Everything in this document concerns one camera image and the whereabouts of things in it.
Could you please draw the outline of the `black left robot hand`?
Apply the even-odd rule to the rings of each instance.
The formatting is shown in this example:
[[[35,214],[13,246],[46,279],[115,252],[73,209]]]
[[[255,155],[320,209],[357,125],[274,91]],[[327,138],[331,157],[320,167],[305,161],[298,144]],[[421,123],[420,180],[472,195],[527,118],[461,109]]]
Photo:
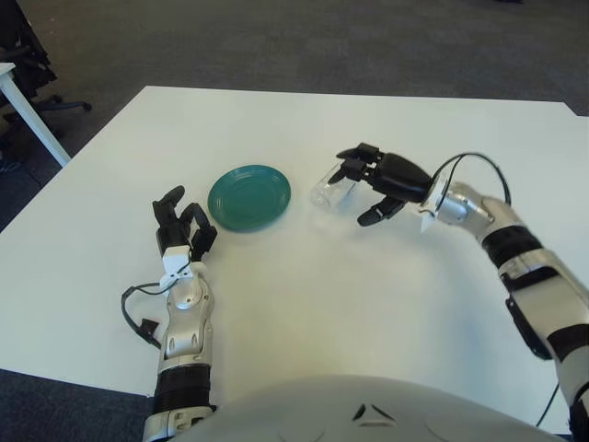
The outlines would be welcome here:
[[[156,241],[161,255],[171,247],[188,246],[192,262],[200,262],[208,253],[217,237],[216,228],[198,203],[190,203],[180,215],[177,204],[185,194],[185,188],[178,185],[160,200],[152,202],[158,223]]]

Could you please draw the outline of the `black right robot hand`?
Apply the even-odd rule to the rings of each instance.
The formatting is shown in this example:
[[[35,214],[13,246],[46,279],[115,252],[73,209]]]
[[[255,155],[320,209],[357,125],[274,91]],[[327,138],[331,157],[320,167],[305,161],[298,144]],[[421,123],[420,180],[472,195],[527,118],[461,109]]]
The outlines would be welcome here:
[[[342,159],[342,163],[328,184],[342,179],[365,181],[375,192],[384,195],[380,203],[357,218],[361,227],[391,218],[406,203],[422,203],[433,185],[433,178],[418,165],[366,143],[340,152],[337,158]]]

